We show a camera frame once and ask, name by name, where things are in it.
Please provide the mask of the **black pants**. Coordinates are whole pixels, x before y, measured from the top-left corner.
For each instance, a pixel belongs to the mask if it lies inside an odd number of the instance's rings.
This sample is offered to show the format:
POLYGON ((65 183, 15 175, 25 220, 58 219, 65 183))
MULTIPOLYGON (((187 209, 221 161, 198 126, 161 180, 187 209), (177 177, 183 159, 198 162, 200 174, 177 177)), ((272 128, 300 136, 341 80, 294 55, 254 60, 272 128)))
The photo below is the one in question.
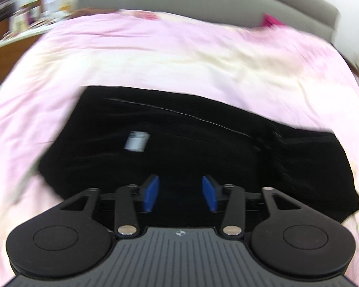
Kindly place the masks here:
POLYGON ((63 199, 87 188, 112 193, 156 175, 155 208, 186 225, 208 210, 205 175, 251 193, 276 188, 339 222, 359 209, 350 164, 333 133, 164 91, 86 88, 38 170, 63 199))

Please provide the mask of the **pink duvet cover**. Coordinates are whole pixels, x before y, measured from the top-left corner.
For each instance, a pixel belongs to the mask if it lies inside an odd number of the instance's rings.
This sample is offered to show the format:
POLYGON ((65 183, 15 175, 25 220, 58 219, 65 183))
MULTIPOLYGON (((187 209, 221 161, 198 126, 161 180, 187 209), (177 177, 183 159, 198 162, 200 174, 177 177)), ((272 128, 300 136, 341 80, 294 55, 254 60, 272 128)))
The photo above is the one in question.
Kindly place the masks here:
MULTIPOLYGON (((35 173, 85 86, 130 86, 214 99, 295 127, 331 130, 359 195, 359 87, 338 51, 290 27, 240 28, 156 12, 58 23, 0 86, 0 286, 13 278, 5 250, 18 224, 59 198, 35 173)), ((345 226, 357 250, 359 212, 345 226)))

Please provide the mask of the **magenta pillow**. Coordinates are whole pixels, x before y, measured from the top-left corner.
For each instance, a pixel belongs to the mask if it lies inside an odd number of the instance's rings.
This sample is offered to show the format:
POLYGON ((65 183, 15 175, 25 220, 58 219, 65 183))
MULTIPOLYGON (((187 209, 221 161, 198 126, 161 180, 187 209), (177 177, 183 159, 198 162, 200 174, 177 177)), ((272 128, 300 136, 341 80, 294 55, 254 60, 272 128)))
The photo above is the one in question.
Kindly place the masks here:
POLYGON ((261 27, 271 28, 271 27, 283 27, 283 26, 285 26, 285 24, 281 22, 279 19, 268 14, 263 15, 261 27))

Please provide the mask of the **red patterned small item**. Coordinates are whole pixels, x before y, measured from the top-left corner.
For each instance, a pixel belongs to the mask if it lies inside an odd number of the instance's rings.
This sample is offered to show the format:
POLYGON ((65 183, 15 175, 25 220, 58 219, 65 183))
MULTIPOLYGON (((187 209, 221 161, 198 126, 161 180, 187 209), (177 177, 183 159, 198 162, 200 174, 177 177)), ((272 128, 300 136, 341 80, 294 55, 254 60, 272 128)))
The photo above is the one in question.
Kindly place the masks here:
POLYGON ((160 16, 150 11, 130 11, 131 16, 146 20, 159 20, 160 16))

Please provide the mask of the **left wooden nightstand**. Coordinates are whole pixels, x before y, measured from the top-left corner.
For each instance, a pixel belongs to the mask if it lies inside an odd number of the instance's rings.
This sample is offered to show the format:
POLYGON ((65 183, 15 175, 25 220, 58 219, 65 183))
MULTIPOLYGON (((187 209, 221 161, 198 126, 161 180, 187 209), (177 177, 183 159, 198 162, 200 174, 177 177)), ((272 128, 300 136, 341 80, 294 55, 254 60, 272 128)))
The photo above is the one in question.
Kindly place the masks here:
POLYGON ((0 41, 0 85, 20 60, 38 39, 51 30, 53 25, 31 28, 9 39, 0 41))

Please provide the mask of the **brown cloth by headboard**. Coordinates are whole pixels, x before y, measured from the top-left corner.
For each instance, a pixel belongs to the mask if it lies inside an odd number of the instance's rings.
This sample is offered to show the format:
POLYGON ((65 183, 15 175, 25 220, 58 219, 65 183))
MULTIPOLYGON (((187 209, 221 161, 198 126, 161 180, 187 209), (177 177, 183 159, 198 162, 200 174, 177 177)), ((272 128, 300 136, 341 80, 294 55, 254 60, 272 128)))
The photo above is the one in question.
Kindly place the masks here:
POLYGON ((114 14, 118 12, 117 9, 105 9, 105 8, 80 8, 71 13, 69 19, 74 19, 82 16, 93 16, 98 14, 114 14))

